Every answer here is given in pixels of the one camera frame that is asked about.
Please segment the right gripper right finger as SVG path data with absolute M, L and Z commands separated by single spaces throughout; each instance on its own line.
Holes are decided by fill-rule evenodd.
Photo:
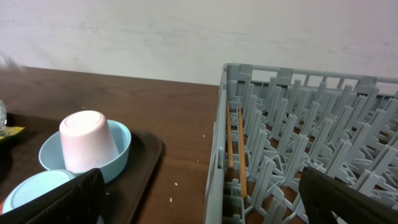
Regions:
M 310 223 L 397 224 L 397 211 L 312 167 L 303 168 L 299 193 Z

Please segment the white pink cup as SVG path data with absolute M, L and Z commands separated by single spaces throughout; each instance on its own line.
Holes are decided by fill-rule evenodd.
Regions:
M 67 116 L 59 131 L 65 167 L 74 173 L 101 167 L 119 156 L 107 119 L 98 111 Z

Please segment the green yellow foil wrapper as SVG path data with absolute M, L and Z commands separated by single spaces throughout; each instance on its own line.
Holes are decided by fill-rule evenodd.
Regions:
M 1 143 L 4 143 L 13 136 L 21 133 L 25 127 L 7 126 L 7 109 L 3 101 L 1 101 Z

